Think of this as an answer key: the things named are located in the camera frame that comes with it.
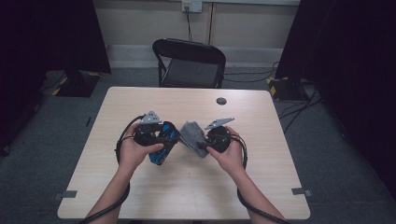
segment black chair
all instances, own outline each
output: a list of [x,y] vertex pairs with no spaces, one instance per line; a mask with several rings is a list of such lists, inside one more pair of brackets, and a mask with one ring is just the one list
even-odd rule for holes
[[[221,88],[225,56],[217,48],[178,39],[159,39],[152,45],[158,59],[160,87]],[[163,58],[170,58],[168,67]]]

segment wooden table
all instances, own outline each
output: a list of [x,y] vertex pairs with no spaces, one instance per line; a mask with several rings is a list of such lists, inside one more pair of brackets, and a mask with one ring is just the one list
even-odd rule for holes
[[[218,105],[223,97],[226,105]],[[118,164],[114,148],[125,126],[153,110],[181,129],[196,121],[203,129],[214,119],[228,123],[247,143],[247,173],[287,219],[306,219],[310,211],[274,104],[267,91],[114,87],[108,90],[67,190],[60,218],[83,218],[105,190]],[[210,155],[200,158],[183,144],[165,163],[146,157],[134,172],[131,192],[120,210],[130,219],[248,219],[236,186]]]

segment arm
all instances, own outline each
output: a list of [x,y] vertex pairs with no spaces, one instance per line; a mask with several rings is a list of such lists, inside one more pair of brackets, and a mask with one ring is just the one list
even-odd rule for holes
[[[226,128],[231,134],[237,134],[232,128]],[[242,148],[239,143],[232,141],[230,146],[223,153],[218,153],[212,147],[208,147],[207,150],[210,155],[219,162],[220,167],[230,175],[248,203],[266,213],[285,219],[248,176],[242,164]],[[272,220],[262,217],[250,210],[247,210],[247,212],[252,223],[274,223]]]
[[[133,124],[125,134],[125,136],[134,136],[134,129],[137,127],[137,123]],[[163,148],[163,144],[156,144],[149,147],[142,147],[138,145],[133,138],[127,138],[123,140],[120,149],[120,166],[110,183],[107,185],[102,196],[99,198],[97,203],[93,206],[87,217],[106,209],[111,204],[118,201],[129,181],[134,174],[137,166],[142,163],[146,156],[150,152],[158,151]],[[111,212],[97,218],[91,223],[117,223],[118,216],[120,214],[120,206]]]

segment gray carpet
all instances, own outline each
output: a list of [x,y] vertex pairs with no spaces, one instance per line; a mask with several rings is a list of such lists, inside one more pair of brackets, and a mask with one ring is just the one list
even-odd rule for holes
[[[227,68],[226,73],[262,72],[270,68]],[[48,73],[56,81],[62,72]],[[264,75],[228,75],[230,80],[256,80]],[[156,68],[115,68],[103,75],[90,98],[53,97],[54,87],[36,114],[10,145],[8,157],[0,158],[0,223],[77,223],[57,217],[62,192],[78,163],[106,91],[112,86],[156,87]],[[268,90],[258,82],[223,82],[224,89]],[[307,86],[309,94],[313,86]],[[275,103],[277,112],[301,107]],[[281,120],[285,128],[293,116]],[[311,218],[291,223],[395,223],[396,202],[366,160],[344,138],[338,121],[325,104],[307,108],[286,133]]]

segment human hand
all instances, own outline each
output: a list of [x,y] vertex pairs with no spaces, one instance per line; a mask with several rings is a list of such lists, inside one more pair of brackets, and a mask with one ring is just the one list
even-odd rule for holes
[[[134,136],[134,130],[139,124],[133,124],[126,132],[125,137]],[[138,165],[140,165],[146,156],[163,148],[163,144],[155,144],[148,147],[143,147],[137,144],[132,137],[126,138],[122,141],[120,148],[120,166],[119,169],[127,171],[130,174],[134,172]]]
[[[225,126],[230,134],[238,135],[231,127]],[[229,175],[234,175],[240,171],[245,171],[242,161],[242,146],[231,140],[231,144],[223,152],[217,152],[213,147],[206,148],[209,154],[218,161],[220,167]]]

